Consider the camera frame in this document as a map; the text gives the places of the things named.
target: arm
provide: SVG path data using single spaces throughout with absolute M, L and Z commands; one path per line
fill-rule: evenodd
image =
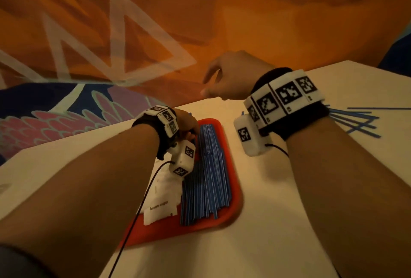
M 180 130 L 197 121 L 176 109 Z M 159 145 L 141 124 L 71 161 L 0 222 L 0 242 L 18 247 L 59 278 L 98 277 L 137 212 Z
M 214 60 L 205 97 L 245 99 L 275 68 L 244 51 Z M 286 141 L 311 225 L 343 278 L 411 273 L 411 188 L 325 117 Z

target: hand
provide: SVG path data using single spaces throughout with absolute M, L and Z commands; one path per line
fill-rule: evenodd
M 200 133 L 200 125 L 197 120 L 184 110 L 173 108 L 177 116 L 177 124 L 180 129 L 180 140 L 191 141 Z
M 225 52 L 210 63 L 203 83 L 208 83 L 216 71 L 217 78 L 213 85 L 201 91 L 201 95 L 207 99 L 219 96 L 223 100 L 244 100 L 257 80 L 274 68 L 245 51 Z

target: sleeve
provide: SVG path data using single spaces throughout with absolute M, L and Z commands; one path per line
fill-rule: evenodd
M 0 245 L 2 278 L 57 278 L 34 256 L 8 245 Z

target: red tray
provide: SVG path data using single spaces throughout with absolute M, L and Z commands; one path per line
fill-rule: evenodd
M 224 150 L 232 193 L 230 206 L 228 208 L 222 208 L 218 211 L 218 219 L 215 220 L 213 215 L 211 214 L 209 218 L 202 218 L 191 226 L 180 226 L 181 205 L 178 205 L 177 207 L 177 212 L 179 213 L 178 215 L 164 218 L 148 226 L 144 226 L 143 214 L 140 214 L 140 216 L 137 218 L 136 224 L 134 225 L 129 239 L 127 240 L 126 247 L 184 235 L 211 227 L 225 227 L 234 222 L 234 220 L 239 216 L 243 207 L 243 193 L 241 192 L 240 183 L 234 169 L 233 160 L 231 158 L 223 127 L 218 120 L 213 118 L 202 119 L 198 122 L 200 125 L 212 124 L 214 126 L 218 141 L 222 149 Z

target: wrist-mounted device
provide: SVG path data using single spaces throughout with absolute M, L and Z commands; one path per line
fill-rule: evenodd
M 326 117 L 324 96 L 301 69 L 276 68 L 264 74 L 244 101 L 249 114 L 234 121 L 243 149 L 258 156 L 271 147 L 269 132 L 285 141 L 293 133 Z
M 196 147 L 187 140 L 177 143 L 179 128 L 174 109 L 156 105 L 142 112 L 136 117 L 131 127 L 139 124 L 148 124 L 156 131 L 160 139 L 157 159 L 164 160 L 166 152 L 171 154 L 171 163 L 168 167 L 171 173 L 184 177 L 193 171 Z

